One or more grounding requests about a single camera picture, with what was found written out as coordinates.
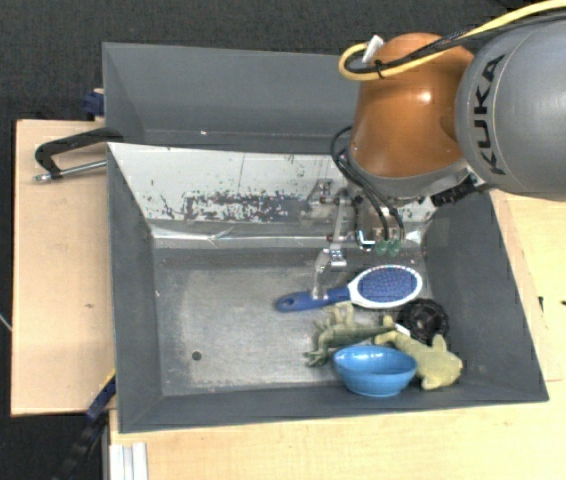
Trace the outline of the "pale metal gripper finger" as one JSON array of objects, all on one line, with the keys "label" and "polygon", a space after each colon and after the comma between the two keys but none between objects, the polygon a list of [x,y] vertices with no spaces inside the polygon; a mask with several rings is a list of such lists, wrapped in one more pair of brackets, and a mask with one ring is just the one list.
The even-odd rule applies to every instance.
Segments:
[{"label": "pale metal gripper finger", "polygon": [[347,277],[347,261],[340,249],[323,249],[314,262],[311,296],[324,299],[326,292]]},{"label": "pale metal gripper finger", "polygon": [[334,207],[334,181],[323,178],[316,181],[306,199],[306,218],[329,218]]}]

